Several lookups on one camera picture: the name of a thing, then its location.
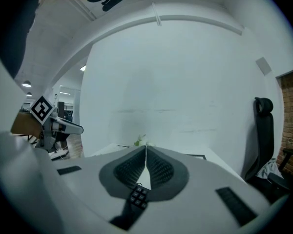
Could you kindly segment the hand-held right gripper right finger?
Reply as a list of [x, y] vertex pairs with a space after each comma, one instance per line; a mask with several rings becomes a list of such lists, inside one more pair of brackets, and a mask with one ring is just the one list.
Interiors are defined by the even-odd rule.
[[163, 148], [157, 151], [183, 163], [189, 180], [173, 199], [148, 205], [141, 216], [144, 234], [235, 233], [239, 224], [216, 193], [220, 188], [230, 187], [256, 215], [270, 207], [259, 191], [213, 162]]

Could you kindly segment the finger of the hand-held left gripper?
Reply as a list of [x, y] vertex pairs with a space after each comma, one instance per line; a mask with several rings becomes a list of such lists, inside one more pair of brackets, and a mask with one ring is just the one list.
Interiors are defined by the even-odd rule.
[[53, 120], [53, 131], [58, 131], [68, 135], [81, 135], [84, 132], [84, 129], [78, 124], [59, 117]]

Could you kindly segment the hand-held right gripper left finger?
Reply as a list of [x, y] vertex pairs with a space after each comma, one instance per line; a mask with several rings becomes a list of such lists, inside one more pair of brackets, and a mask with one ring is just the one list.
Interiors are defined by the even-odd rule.
[[0, 134], [0, 191], [31, 233], [144, 234], [144, 213], [130, 202], [131, 190], [110, 178], [109, 193], [99, 176], [106, 164], [143, 152], [52, 161], [45, 150]]

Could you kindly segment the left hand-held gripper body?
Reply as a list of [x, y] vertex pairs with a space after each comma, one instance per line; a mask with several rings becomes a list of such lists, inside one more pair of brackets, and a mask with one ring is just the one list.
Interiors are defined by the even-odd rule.
[[59, 131], [58, 108], [42, 95], [32, 104], [30, 113], [39, 122], [42, 130], [36, 148], [45, 149], [48, 153], [56, 152], [55, 142]]

